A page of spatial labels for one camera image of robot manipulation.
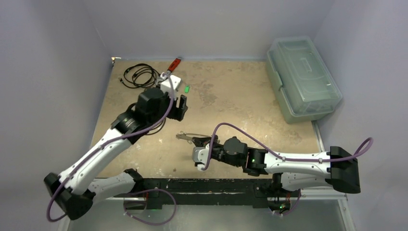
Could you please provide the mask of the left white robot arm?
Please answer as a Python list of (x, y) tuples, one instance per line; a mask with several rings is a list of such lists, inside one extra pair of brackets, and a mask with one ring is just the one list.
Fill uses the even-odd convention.
[(173, 89), (150, 88), (139, 94), (137, 101), (117, 116), (104, 136), (76, 163), (59, 174), (49, 173), (44, 178), (51, 195), (47, 220), (58, 221), (51, 218), (53, 202), (66, 216), (75, 220), (106, 198), (121, 194), (137, 197), (154, 192), (154, 188), (145, 187), (144, 178), (135, 169), (126, 169), (117, 176), (102, 180), (95, 178), (118, 155), (165, 118), (181, 121), (187, 110), (187, 97), (177, 97)]

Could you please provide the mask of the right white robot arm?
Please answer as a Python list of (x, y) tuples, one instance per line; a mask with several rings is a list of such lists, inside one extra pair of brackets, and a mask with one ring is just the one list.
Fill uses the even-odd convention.
[(271, 192), (281, 196), (301, 188), (332, 187), (341, 193), (361, 192), (358, 160), (338, 146), (314, 154), (272, 153), (249, 147), (236, 137), (219, 144), (210, 137), (193, 137), (192, 159), (198, 170), (210, 160), (240, 167), (249, 176), (272, 174)]

